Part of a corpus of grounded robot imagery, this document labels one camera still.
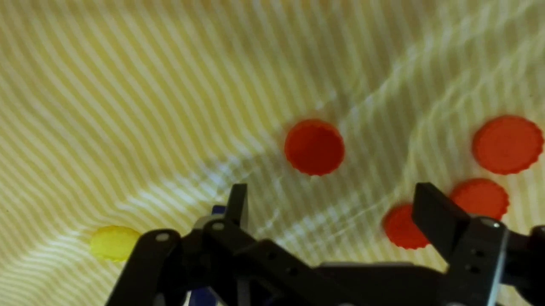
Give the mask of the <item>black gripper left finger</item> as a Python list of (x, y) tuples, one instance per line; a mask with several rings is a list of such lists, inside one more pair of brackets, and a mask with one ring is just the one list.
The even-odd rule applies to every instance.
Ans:
[(211, 209), (212, 216), (221, 216), (233, 224), (245, 228), (246, 226), (246, 196), (248, 189), (245, 184), (235, 184), (229, 189), (228, 199), (224, 204), (214, 204)]

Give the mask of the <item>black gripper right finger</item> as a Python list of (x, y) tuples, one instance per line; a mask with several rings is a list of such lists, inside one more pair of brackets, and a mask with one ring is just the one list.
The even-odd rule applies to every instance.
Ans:
[(449, 260), (470, 223), (470, 216), (436, 185), (422, 182), (415, 185), (412, 221), (436, 252)]

